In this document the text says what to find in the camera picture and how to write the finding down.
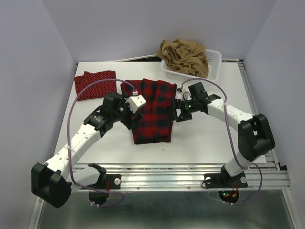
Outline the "red polka dot skirt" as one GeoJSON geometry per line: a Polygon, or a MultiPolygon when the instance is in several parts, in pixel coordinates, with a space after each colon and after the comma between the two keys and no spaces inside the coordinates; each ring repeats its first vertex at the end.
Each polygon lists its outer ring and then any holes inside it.
{"type": "MultiPolygon", "coordinates": [[[[116,72],[111,70],[97,73],[85,71],[83,75],[74,78],[76,94],[79,95],[79,93],[88,85],[104,79],[116,79],[116,72]]],[[[116,81],[97,83],[83,92],[77,100],[82,101],[103,98],[109,92],[117,92],[116,81]]]]}

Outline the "red black plaid skirt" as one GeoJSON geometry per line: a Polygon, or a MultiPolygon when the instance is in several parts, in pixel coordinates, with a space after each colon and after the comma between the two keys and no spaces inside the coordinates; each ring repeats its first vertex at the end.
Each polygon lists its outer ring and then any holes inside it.
{"type": "Polygon", "coordinates": [[[168,120],[172,99],[176,96],[177,84],[149,79],[128,80],[146,100],[139,112],[143,118],[132,129],[136,145],[171,141],[173,122],[168,120]]]}

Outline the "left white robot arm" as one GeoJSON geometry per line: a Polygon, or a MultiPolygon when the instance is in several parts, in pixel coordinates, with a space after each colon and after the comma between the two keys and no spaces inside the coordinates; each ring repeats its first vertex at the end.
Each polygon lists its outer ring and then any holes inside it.
{"type": "Polygon", "coordinates": [[[62,207],[70,195],[85,188],[102,193],[106,202],[111,182],[106,169],[90,163],[84,169],[73,172],[87,150],[99,141],[114,123],[121,122],[132,129],[143,117],[140,108],[146,100],[136,91],[128,98],[115,92],[107,93],[102,105],[84,121],[74,137],[67,137],[67,144],[44,164],[36,163],[31,169],[31,191],[55,208],[62,207]]]}

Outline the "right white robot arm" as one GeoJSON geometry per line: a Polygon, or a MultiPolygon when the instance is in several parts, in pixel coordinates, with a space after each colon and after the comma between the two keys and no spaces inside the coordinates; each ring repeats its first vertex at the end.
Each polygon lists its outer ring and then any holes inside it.
{"type": "Polygon", "coordinates": [[[275,148],[275,140],[268,119],[263,114],[249,114],[227,103],[216,94],[208,94],[201,82],[177,89],[179,99],[172,99],[168,114],[170,121],[191,120],[192,114],[202,112],[233,128],[238,134],[238,151],[222,166],[219,173],[205,174],[202,187],[230,188],[235,185],[247,187],[245,171],[259,157],[275,148]]]}

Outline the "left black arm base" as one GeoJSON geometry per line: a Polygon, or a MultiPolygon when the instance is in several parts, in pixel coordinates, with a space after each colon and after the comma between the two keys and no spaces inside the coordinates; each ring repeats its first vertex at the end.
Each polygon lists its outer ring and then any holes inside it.
{"type": "MultiPolygon", "coordinates": [[[[99,178],[95,184],[89,185],[90,188],[101,189],[103,191],[119,190],[121,188],[120,174],[106,175],[104,178],[99,178]]],[[[101,193],[89,190],[88,199],[91,205],[96,207],[104,207],[114,205],[115,194],[101,193]]]]}

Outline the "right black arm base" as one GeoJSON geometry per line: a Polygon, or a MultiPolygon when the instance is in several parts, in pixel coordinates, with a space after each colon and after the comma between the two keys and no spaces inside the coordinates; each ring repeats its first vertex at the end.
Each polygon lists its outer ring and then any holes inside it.
{"type": "Polygon", "coordinates": [[[205,189],[220,189],[219,198],[225,203],[235,204],[239,199],[239,189],[247,188],[248,183],[244,173],[231,177],[226,173],[205,174],[201,187],[205,189]]]}

